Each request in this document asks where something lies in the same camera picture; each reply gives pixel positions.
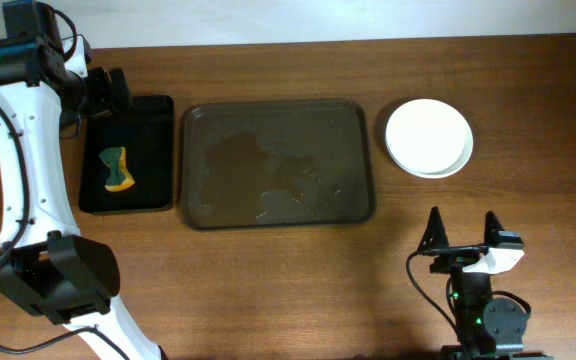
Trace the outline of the yellow green sponge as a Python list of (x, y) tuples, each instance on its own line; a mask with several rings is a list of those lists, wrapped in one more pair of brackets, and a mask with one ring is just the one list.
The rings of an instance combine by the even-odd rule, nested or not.
[(109, 176), (104, 185), (108, 192), (121, 192), (135, 184), (127, 168), (127, 150), (125, 147), (112, 147), (99, 153), (102, 163), (108, 168)]

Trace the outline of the cream white plate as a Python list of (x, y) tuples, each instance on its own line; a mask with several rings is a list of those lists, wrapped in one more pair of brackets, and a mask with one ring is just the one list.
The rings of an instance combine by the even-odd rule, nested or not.
[(474, 149), (466, 118), (453, 106), (434, 99), (415, 99), (397, 107), (387, 120), (384, 140), (399, 167), (427, 179), (459, 172)]

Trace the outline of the light blue plate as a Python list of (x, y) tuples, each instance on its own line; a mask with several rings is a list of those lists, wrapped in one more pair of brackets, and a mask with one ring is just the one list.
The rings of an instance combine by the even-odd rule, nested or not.
[(386, 145), (395, 163), (421, 178), (451, 176), (469, 161), (474, 137), (460, 117), (392, 117), (386, 128)]

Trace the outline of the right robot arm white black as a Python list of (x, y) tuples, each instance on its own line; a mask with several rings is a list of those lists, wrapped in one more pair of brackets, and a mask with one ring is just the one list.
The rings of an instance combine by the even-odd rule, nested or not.
[(442, 347), (442, 359), (511, 359), (522, 353), (531, 306), (515, 294), (493, 290), (491, 283), (492, 276), (510, 271), (524, 256), (519, 234), (505, 230), (489, 211), (482, 243), (452, 246), (439, 208), (433, 207), (417, 250), (406, 262), (417, 256), (431, 257), (429, 271), (448, 277), (444, 295), (449, 310), (439, 313), (458, 343)]

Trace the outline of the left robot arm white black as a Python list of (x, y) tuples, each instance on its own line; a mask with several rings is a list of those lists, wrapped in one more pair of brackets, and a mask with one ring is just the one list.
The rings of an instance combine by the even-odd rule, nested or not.
[(112, 111), (81, 35), (51, 44), (0, 42), (0, 293), (31, 316), (80, 336), (101, 359), (163, 359), (120, 295), (117, 260), (82, 237), (68, 200), (62, 120)]

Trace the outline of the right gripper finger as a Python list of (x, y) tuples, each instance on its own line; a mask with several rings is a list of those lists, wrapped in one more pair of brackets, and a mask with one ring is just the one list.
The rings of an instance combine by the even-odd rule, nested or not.
[(499, 245), (503, 242), (503, 226), (493, 211), (485, 215), (484, 243), (486, 245)]
[(417, 251), (429, 252), (431, 250), (447, 249), (448, 247), (449, 242), (439, 208), (434, 206), (430, 211), (428, 223)]

